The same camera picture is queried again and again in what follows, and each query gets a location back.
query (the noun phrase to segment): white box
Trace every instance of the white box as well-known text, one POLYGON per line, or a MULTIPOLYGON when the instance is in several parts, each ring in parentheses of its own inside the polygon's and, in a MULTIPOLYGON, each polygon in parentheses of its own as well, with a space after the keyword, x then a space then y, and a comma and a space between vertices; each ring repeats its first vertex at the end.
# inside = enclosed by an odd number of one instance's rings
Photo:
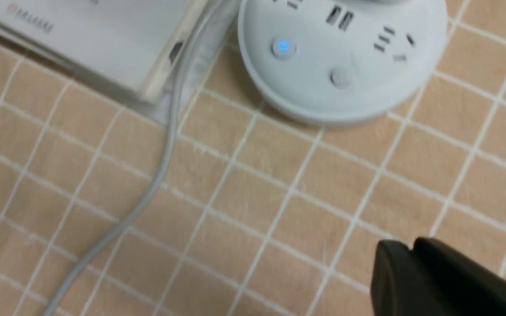
MULTIPOLYGON (((73 70, 100 92, 165 122, 170 75, 209 0, 0 0, 0 35, 73 70)), ((186 103, 237 12, 225 8, 195 61, 186 103)))

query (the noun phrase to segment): usb port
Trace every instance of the usb port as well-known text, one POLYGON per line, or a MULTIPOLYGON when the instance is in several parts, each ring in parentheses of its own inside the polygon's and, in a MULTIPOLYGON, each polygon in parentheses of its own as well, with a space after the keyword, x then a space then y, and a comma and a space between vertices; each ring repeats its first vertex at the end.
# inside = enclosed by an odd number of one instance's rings
POLYGON ((327 17, 327 23, 331 25, 335 24, 335 22, 339 18, 339 14, 341 14, 341 7, 335 6, 333 10, 331 10, 329 16, 327 17))
POLYGON ((343 20, 341 20, 341 23, 339 24, 339 29, 346 31, 347 28, 349 27, 349 24, 351 24, 353 17, 354 17, 354 13, 351 11, 347 11, 345 13, 345 17, 343 18, 343 20))

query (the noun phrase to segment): blue indicator light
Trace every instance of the blue indicator light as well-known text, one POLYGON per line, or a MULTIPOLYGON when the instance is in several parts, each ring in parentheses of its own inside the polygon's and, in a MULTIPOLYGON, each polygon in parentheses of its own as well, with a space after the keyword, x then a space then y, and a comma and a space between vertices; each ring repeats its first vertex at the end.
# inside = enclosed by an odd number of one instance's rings
POLYGON ((286 52, 287 50, 289 50, 290 44, 289 44, 289 42, 286 42, 285 40, 283 40, 282 42, 279 42, 278 48, 282 52, 286 52))

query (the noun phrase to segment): electrical outlet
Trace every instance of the electrical outlet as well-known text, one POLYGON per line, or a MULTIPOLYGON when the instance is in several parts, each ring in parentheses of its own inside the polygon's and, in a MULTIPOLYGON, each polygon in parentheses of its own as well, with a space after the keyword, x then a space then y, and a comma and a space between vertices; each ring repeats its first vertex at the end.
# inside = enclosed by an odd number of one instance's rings
POLYGON ((411 34, 401 36, 390 26, 384 26, 374 42, 374 49, 383 54, 390 54, 394 62, 407 62, 410 50, 415 46, 416 42, 411 34))

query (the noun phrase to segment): white cable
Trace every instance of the white cable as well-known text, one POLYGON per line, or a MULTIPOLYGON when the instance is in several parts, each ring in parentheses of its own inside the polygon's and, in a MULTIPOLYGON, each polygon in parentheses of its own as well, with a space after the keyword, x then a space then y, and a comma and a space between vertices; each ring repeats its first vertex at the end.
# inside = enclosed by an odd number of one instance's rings
POLYGON ((163 156, 161 158, 161 162, 159 168, 157 168, 157 172, 147 188, 146 192, 140 198, 138 204, 134 206, 134 208, 128 213, 128 215, 121 220, 114 228, 108 232, 103 238, 101 238, 83 257, 76 263, 76 265, 69 272, 68 276, 64 279, 64 282, 60 285, 56 293, 54 294, 52 300, 44 310, 42 316, 53 316, 54 312, 62 302, 65 294, 68 292, 77 276, 86 268, 86 266, 98 255, 101 251, 103 251, 113 240, 115 240, 118 236, 126 230, 135 220, 137 220, 144 210, 146 210, 147 205, 155 196, 157 190, 159 189, 161 182, 163 182, 163 178, 167 174, 167 170, 169 168, 169 162, 171 161, 171 156, 173 154, 173 147, 175 145, 175 136, 177 134, 177 118, 179 113, 179 104, 181 102, 181 95, 183 93, 184 82, 187 78, 191 62, 194 60, 196 52, 197 52, 197 44, 204 34, 205 28, 208 26, 210 20, 214 16, 214 14, 223 7, 223 4, 228 2, 229 0, 217 0, 216 4, 208 8, 203 14, 202 18, 198 22, 197 26, 191 37, 187 41, 186 48, 183 51, 183 56, 181 57, 181 61, 179 62, 179 68, 175 77, 175 87, 173 90, 173 96, 171 97, 171 103, 169 106, 169 118, 167 121, 167 141, 165 144, 165 150, 163 151, 163 156))

